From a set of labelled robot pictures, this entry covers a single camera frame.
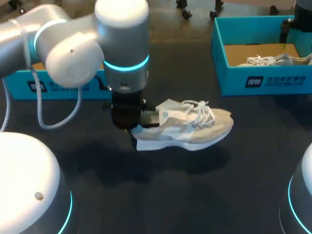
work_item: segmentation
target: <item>black table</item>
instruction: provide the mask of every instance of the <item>black table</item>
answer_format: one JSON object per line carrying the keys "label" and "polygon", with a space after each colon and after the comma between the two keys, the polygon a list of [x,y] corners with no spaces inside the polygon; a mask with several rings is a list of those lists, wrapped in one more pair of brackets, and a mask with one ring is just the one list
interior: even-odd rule
{"label": "black table", "polygon": [[[182,38],[182,27],[173,29],[178,36],[165,38],[169,30],[155,28],[166,25],[170,14],[151,8],[145,98],[209,100],[211,107],[231,111],[234,127],[224,140],[197,152],[137,152],[128,133],[112,125],[103,101],[87,100],[74,120],[49,132],[38,126],[35,102],[16,101],[7,131],[34,136],[56,154],[78,206],[80,234],[280,233],[279,202],[312,139],[312,115],[302,108],[310,97],[221,97],[210,50],[212,25],[200,33],[193,21],[183,23],[202,37]],[[63,119],[74,105],[44,101],[45,122]],[[3,116],[4,100],[0,110]]]}

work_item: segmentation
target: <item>white shoelace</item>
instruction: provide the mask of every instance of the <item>white shoelace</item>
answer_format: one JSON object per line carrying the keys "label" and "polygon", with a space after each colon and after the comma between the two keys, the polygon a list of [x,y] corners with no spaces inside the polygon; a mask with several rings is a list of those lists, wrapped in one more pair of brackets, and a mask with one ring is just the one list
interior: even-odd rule
{"label": "white shoelace", "polygon": [[188,124],[198,124],[199,126],[210,126],[215,123],[215,115],[213,114],[210,107],[207,105],[208,101],[193,101],[193,100],[185,100],[182,102],[182,105],[188,107],[186,113],[190,113],[191,111],[196,111],[198,113],[197,117],[194,120],[190,120],[184,123],[184,125]]}
{"label": "white shoelace", "polygon": [[257,55],[257,57],[249,57],[247,58],[248,64],[254,64],[256,66],[267,66],[267,65],[274,65],[276,62],[274,57],[261,57]]}
{"label": "white shoelace", "polygon": [[[38,75],[35,71],[35,69],[31,66],[31,58],[30,58],[30,51],[29,51],[29,47],[28,47],[28,40],[27,40],[27,32],[25,32],[25,30],[20,26],[20,24],[14,20],[11,19],[10,20],[20,31],[20,35],[23,39],[23,45],[24,45],[24,56],[26,59],[26,65],[27,65],[27,69],[29,69],[35,79],[35,83],[36,83],[36,90],[37,90],[37,116],[38,116],[38,122],[41,128],[45,129],[45,130],[52,130],[52,129],[56,129],[59,128],[63,125],[65,125],[66,123],[68,123],[78,112],[79,107],[81,105],[81,101],[82,101],[82,92],[81,92],[81,87],[78,88],[78,99],[77,99],[77,103],[75,108],[73,109],[73,111],[71,112],[71,114],[65,118],[64,120],[62,120],[59,123],[53,124],[53,125],[45,125],[42,119],[42,94],[41,94],[41,86],[40,86],[40,80],[38,78]],[[11,109],[11,100],[10,100],[10,95],[9,95],[9,91],[8,91],[8,87],[6,84],[6,80],[5,78],[2,78],[3,81],[3,85],[4,85],[4,91],[5,91],[5,97],[6,97],[6,113],[5,113],[5,118],[4,118],[4,122],[2,124],[2,127],[0,129],[0,132],[3,132],[7,126],[9,117],[10,117],[10,109]]]}

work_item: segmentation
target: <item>logo on box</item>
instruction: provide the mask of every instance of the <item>logo on box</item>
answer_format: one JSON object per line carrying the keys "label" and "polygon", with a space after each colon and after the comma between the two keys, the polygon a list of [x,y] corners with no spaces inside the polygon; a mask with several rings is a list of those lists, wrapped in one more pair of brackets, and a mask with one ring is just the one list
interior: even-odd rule
{"label": "logo on box", "polygon": [[[31,92],[33,92],[33,93],[37,92],[36,83],[34,81],[28,81],[27,84],[28,84]],[[44,92],[44,93],[48,92],[43,81],[40,81],[40,88],[41,88],[41,92]]]}
{"label": "logo on box", "polygon": [[262,81],[263,77],[248,77],[245,88],[259,88]]}

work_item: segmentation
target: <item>blue shoe box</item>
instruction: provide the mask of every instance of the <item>blue shoe box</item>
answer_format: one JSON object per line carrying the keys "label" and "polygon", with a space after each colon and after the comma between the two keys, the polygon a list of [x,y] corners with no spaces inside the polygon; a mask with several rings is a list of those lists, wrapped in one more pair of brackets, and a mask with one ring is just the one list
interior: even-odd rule
{"label": "blue shoe box", "polygon": [[[77,99],[78,89],[64,88],[51,80],[47,71],[37,70],[43,100]],[[35,80],[30,71],[17,71],[6,78],[14,100],[37,100]],[[103,69],[82,88],[82,99],[111,99]]]}
{"label": "blue shoe box", "polygon": [[[212,38],[214,67],[223,96],[311,94],[312,66],[230,66],[225,45],[279,43],[281,24],[294,16],[216,18]],[[312,33],[290,30],[301,58],[312,53]]]}

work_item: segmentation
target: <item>white sneaker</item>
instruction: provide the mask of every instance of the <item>white sneaker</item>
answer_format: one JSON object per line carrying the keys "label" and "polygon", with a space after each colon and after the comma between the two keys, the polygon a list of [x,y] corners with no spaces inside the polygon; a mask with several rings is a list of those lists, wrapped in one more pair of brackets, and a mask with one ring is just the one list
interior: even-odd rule
{"label": "white sneaker", "polygon": [[247,63],[241,64],[242,66],[289,66],[289,65],[312,65],[312,54],[306,58],[295,58],[288,54],[281,54],[276,57],[249,57]]}
{"label": "white sneaker", "polygon": [[231,131],[231,113],[210,109],[205,101],[182,103],[168,99],[157,106],[159,127],[137,126],[132,135],[138,151],[159,150],[179,146],[190,151],[207,148],[222,140]]}

